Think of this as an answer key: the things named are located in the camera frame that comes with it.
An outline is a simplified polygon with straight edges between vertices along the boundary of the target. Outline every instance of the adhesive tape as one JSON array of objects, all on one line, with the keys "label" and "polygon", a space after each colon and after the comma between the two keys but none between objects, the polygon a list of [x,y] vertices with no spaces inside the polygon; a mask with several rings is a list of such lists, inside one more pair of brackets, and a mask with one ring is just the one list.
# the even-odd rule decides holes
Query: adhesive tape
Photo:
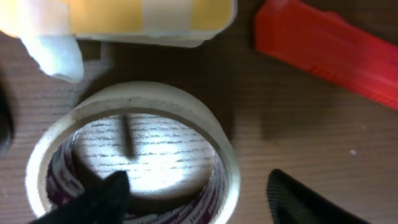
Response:
[{"label": "adhesive tape", "polygon": [[238,202],[241,181],[232,145],[217,119],[201,101],[172,86],[152,82],[122,83],[105,88],[47,130],[30,155],[26,169],[25,187],[35,215],[41,217],[53,208],[46,180],[54,153],[60,152],[73,133],[84,125],[129,113],[156,114],[181,122],[201,134],[218,156],[209,182],[189,204],[163,214],[132,218],[124,223],[226,223]]}]

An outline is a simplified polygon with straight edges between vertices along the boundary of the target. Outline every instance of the dark blurry object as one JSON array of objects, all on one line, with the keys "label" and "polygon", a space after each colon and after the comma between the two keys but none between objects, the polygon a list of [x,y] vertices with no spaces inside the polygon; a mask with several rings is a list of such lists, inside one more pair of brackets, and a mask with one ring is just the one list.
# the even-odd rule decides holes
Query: dark blurry object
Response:
[{"label": "dark blurry object", "polygon": [[4,92],[0,90],[0,155],[8,151],[12,139],[12,120]]},{"label": "dark blurry object", "polygon": [[255,48],[398,110],[398,47],[299,0],[267,0]]},{"label": "dark blurry object", "polygon": [[50,212],[32,224],[122,224],[129,207],[126,171],[117,171],[97,188]]},{"label": "dark blurry object", "polygon": [[368,223],[279,169],[274,169],[269,175],[267,196],[275,224]]}]

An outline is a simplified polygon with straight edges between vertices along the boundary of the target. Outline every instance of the red box cutter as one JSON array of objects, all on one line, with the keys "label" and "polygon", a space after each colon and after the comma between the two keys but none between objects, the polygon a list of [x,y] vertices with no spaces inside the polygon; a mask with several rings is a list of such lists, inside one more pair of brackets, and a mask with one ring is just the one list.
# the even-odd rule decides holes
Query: red box cutter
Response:
[{"label": "red box cutter", "polygon": [[256,50],[398,110],[398,47],[298,0],[268,0]]}]

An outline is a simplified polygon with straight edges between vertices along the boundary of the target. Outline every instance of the red object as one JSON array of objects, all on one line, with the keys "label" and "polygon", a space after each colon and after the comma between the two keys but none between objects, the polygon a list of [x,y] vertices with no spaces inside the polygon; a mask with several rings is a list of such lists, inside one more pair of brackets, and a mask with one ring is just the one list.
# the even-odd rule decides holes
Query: red object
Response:
[{"label": "red object", "polygon": [[256,50],[398,110],[398,47],[299,0],[267,0]]}]

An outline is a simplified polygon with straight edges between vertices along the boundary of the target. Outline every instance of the brown wood grain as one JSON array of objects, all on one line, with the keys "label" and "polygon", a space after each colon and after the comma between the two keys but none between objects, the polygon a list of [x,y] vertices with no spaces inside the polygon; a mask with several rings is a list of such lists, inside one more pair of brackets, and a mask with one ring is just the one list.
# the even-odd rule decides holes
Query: brown wood grain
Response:
[{"label": "brown wood grain", "polygon": [[[396,0],[305,2],[398,44]],[[252,18],[261,4],[239,1],[234,24],[196,49],[81,41],[78,85],[45,76],[20,40],[0,35],[0,84],[16,124],[0,157],[0,223],[34,218],[25,166],[42,133],[87,96],[133,80],[181,88],[220,120],[243,178],[230,223],[272,223],[265,187],[274,168],[372,223],[397,223],[398,112],[256,53]]]}]

